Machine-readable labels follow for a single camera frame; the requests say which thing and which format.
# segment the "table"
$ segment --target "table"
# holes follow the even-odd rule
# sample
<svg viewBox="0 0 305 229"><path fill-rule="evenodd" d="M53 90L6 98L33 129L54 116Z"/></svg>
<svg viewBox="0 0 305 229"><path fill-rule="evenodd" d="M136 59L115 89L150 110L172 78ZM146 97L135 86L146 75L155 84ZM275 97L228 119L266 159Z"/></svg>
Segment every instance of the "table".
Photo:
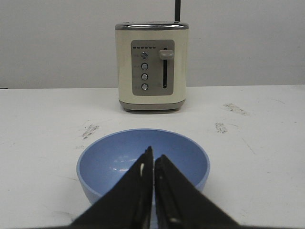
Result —
<svg viewBox="0 0 305 229"><path fill-rule="evenodd" d="M209 155L203 193L243 225L305 228L305 85L189 87L179 111L129 113L117 88L0 90L0 228L67 225L90 203L77 160L133 128Z"/></svg>

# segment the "toaster control panel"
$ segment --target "toaster control panel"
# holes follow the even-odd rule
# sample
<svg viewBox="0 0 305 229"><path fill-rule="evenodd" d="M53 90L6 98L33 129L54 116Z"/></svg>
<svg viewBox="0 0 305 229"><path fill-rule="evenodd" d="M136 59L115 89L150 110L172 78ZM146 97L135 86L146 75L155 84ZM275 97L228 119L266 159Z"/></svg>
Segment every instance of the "toaster control panel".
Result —
<svg viewBox="0 0 305 229"><path fill-rule="evenodd" d="M134 40L131 42L132 93L171 95L174 76L173 40Z"/></svg>

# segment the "toaster base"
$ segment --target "toaster base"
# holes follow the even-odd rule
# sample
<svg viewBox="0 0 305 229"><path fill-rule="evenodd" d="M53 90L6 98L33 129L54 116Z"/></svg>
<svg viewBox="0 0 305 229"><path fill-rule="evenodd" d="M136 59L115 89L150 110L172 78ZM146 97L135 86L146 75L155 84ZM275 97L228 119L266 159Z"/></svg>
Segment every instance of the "toaster base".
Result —
<svg viewBox="0 0 305 229"><path fill-rule="evenodd" d="M179 109L185 100L173 104L129 104L119 100L125 110L135 111L156 111L156 110L176 110Z"/></svg>

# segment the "white wall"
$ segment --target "white wall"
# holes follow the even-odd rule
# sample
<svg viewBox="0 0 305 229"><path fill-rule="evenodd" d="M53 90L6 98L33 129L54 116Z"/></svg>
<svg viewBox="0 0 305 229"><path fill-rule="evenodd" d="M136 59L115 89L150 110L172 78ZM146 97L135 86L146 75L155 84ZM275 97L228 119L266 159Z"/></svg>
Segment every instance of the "white wall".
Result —
<svg viewBox="0 0 305 229"><path fill-rule="evenodd" d="M174 0L0 0L0 87L116 87L114 26ZM182 0L188 86L305 83L305 0Z"/></svg>

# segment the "bowl rim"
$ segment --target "bowl rim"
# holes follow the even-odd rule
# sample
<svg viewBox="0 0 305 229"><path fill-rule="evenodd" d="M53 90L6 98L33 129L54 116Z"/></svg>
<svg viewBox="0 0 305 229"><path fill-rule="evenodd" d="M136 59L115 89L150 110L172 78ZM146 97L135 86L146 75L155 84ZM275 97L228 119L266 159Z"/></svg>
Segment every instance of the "bowl rim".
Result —
<svg viewBox="0 0 305 229"><path fill-rule="evenodd" d="M92 194L94 195L97 195L98 197L102 197L103 195L98 193L97 191L95 191L93 188L91 188L86 182L85 180L82 178L81 176L81 171L80 171L80 166L81 166L81 160L83 158L83 156L86 154L86 152L94 145L96 144L97 142L99 141L102 141L103 139L105 138L108 138L112 135L116 135L116 134L120 134L120 133L124 133L124 132L131 132L131 131L160 131L160 132L167 132L167 133L170 133L170 134L174 134L174 135L178 135L178 136L181 136L189 141L191 141L193 144L195 144L197 147L200 148L200 150L202 151L202 153L204 154L205 158L206 158L206 173L205 175L203 176L203 178L199 181L199 183L195 186L197 189L199 187L201 187L203 185L203 183L207 180L207 177L209 176L209 173L210 173L210 159L209 159L209 156L207 155L206 151L198 144L196 143L194 140L182 135L182 134L179 134L179 133L176 133L176 132L173 132L173 131L168 131L168 130L163 130L163 129L154 129L154 128L136 128L136 129L127 129L127 130L122 130L122 131L118 131L118 132L115 132L115 133L112 133L112 134L109 134L109 135L106 135L102 138L99 138L97 139L96 141L94 141L93 143L91 143L89 146L87 146L87 148L82 152L82 154L80 155L78 161L77 161L77 166L76 166L76 172L77 172L77 176L80 180L80 183L82 186L85 186L86 189L88 189Z"/></svg>

